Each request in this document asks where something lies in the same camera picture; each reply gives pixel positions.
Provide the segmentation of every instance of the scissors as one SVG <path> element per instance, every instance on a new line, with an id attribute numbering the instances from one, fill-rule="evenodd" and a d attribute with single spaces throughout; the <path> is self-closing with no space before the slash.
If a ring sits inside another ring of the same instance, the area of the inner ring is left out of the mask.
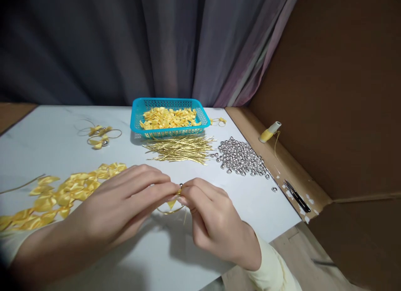
<path id="1" fill-rule="evenodd" d="M 292 187 L 292 185 L 285 179 L 283 180 L 285 187 L 289 190 L 291 195 L 295 198 L 295 200 L 299 203 L 302 209 L 305 212 L 310 212 L 309 206 L 306 205 L 305 201 L 301 198 L 301 196 L 297 193 L 297 191 Z"/>

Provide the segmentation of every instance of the finger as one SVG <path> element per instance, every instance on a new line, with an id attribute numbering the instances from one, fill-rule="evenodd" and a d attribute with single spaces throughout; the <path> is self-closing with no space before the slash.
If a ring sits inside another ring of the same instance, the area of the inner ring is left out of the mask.
<path id="1" fill-rule="evenodd" d="M 120 182 L 125 182 L 129 179 L 132 179 L 133 177 L 137 177 L 137 176 L 141 175 L 142 173 L 144 173 L 146 171 L 154 171 L 154 172 L 161 173 L 161 171 L 159 169 L 156 169 L 152 166 L 148 166 L 146 164 L 142 164 L 139 166 L 137 166 L 137 165 L 131 166 L 128 169 L 126 169 L 126 170 L 122 171 L 121 173 L 119 173 L 118 175 L 116 175 L 115 177 L 119 177 Z"/>
<path id="2" fill-rule="evenodd" d="M 146 171 L 140 176 L 133 177 L 121 184 L 116 192 L 119 196 L 126 199 L 130 198 L 132 195 L 145 190 L 148 186 L 152 184 L 163 184 L 170 182 L 171 179 L 168 175 L 156 171 Z"/>
<path id="3" fill-rule="evenodd" d="M 196 246 L 208 250 L 211 240 L 202 216 L 197 209 L 191 210 L 191 214 L 193 242 Z"/>
<path id="4" fill-rule="evenodd" d="M 125 200 L 127 214 L 132 218 L 165 197 L 176 194 L 179 189 L 180 186 L 172 182 L 150 186 Z"/>
<path id="5" fill-rule="evenodd" d="M 197 186 L 189 186 L 182 189 L 180 198 L 187 199 L 189 206 L 195 207 L 205 222 L 212 220 L 215 209 L 208 196 Z"/>
<path id="6" fill-rule="evenodd" d="M 188 182 L 185 182 L 183 187 L 186 186 L 197 186 L 205 193 L 207 197 L 209 197 L 210 200 L 215 201 L 218 199 L 218 188 L 202 178 L 194 178 Z"/>
<path id="7" fill-rule="evenodd" d="M 134 237 L 138 232 L 138 230 L 141 228 L 143 222 L 150 216 L 150 214 L 163 203 L 174 200 L 175 196 L 176 195 L 173 196 L 169 195 L 167 197 L 164 197 L 163 199 L 152 204 L 151 206 L 149 206 L 148 208 L 144 209 L 139 214 L 131 218 L 128 221 L 128 223 L 120 230 L 118 235 L 116 235 L 115 240 L 110 244 L 110 247 L 119 245 L 125 242 L 126 240 Z"/>

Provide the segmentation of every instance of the right hand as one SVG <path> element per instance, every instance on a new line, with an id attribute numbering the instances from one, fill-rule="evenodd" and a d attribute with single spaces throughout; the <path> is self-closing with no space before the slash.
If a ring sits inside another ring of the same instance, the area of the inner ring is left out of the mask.
<path id="1" fill-rule="evenodd" d="M 260 268 L 255 232 L 241 220 L 223 189 L 195 178 L 183 185 L 178 201 L 191 211 L 195 245 L 244 269 Z"/>

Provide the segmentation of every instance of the white table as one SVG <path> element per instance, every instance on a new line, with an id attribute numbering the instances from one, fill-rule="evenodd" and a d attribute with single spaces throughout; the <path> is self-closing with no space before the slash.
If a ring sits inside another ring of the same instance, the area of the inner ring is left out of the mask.
<path id="1" fill-rule="evenodd" d="M 230 136 L 245 141 L 224 109 L 206 108 L 206 112 L 210 118 L 227 119 L 225 127 L 210 126 L 205 130 L 207 136 L 218 140 L 214 143 L 215 148 Z M 121 162 L 127 166 L 147 163 L 169 175 L 175 183 L 198 176 L 225 189 L 241 218 L 267 242 L 300 222 L 282 192 L 272 191 L 276 186 L 272 179 L 227 174 L 214 159 L 208 161 L 207 166 L 191 161 L 148 161 L 153 156 L 145 154 L 141 139 L 135 139 L 131 133 L 130 115 L 130 107 L 36 108 L 0 137 L 0 191 L 22 185 L 43 173 L 60 177 L 60 181 L 52 184 L 57 186 L 70 174 L 95 170 L 102 163 Z M 90 125 L 82 119 L 121 129 L 123 134 L 110 140 L 109 146 L 92 150 L 86 143 L 87 138 L 77 135 L 77 129 Z M 1 215 L 31 207 L 36 197 L 30 197 L 28 193 L 35 185 L 0 195 Z M 153 212 L 135 238 L 86 271 L 49 289 L 199 290 L 233 265 L 194 245 L 189 214 L 183 225 L 185 212 L 181 210 L 172 215 Z"/>

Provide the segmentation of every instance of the yellow sleeve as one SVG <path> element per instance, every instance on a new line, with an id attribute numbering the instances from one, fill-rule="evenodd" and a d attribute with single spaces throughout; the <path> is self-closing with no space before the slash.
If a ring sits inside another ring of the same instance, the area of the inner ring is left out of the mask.
<path id="1" fill-rule="evenodd" d="M 278 252 L 256 234 L 262 263 L 256 271 L 247 271 L 257 291 L 302 291 L 297 279 Z"/>
<path id="2" fill-rule="evenodd" d="M 37 230 L 0 232 L 0 250 L 6 267 L 11 265 L 22 243 L 35 231 Z"/>

